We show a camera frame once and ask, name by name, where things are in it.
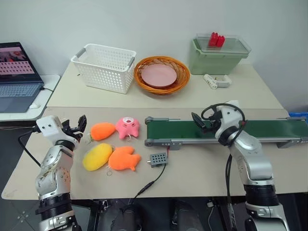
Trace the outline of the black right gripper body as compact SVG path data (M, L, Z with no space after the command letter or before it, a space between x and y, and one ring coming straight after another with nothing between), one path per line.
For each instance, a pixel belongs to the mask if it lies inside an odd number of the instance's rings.
M219 129L221 126L222 113L214 113L213 115L205 118L211 124L211 129Z

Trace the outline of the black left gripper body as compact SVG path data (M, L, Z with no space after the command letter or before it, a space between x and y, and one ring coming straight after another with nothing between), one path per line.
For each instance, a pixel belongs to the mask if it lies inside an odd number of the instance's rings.
M70 127L64 128L64 133L70 137L73 137L78 142L80 142L81 138L83 137L83 133L80 132L78 129L71 129Z

